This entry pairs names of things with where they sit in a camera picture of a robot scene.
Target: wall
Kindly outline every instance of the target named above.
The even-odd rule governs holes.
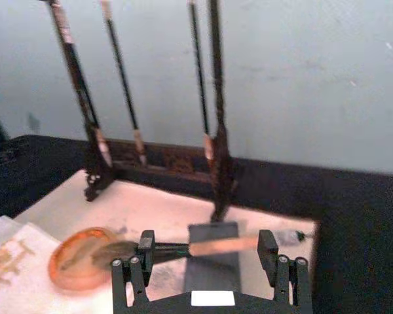
[[[62,0],[103,131],[132,139],[98,0]],[[205,1],[198,1],[212,131]],[[393,173],[393,0],[221,2],[233,156]],[[185,0],[114,0],[145,141],[201,146]],[[84,139],[47,6],[0,0],[0,119],[11,136]]]

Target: black tablecloth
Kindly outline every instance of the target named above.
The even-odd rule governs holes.
[[[0,215],[17,216],[82,168],[85,147],[35,135],[0,145]]]
[[[32,135],[0,146],[8,159],[0,164],[0,215],[15,217],[63,183],[82,168],[85,148]],[[239,162],[246,170],[235,203],[320,221],[315,313],[393,313],[393,176]],[[158,182],[172,190],[168,179]]]

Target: white tabletop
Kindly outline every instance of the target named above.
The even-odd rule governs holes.
[[[78,171],[49,195],[16,217],[17,222],[32,222],[63,241],[75,232],[92,226],[106,226],[137,241],[143,230],[154,230],[156,241],[187,242],[188,225],[210,221],[213,204],[171,194],[134,183],[115,181],[93,202],[85,200],[86,174]],[[226,221],[237,221],[240,235],[254,234],[259,229],[296,229],[311,232],[315,223],[288,217],[231,207]],[[296,247],[282,247],[280,253],[290,258],[303,256],[310,260],[312,240]],[[267,276],[255,251],[239,254],[242,292],[272,298]],[[156,298],[181,292],[185,259],[167,262],[153,270],[151,290]],[[171,278],[162,284],[158,280]]]

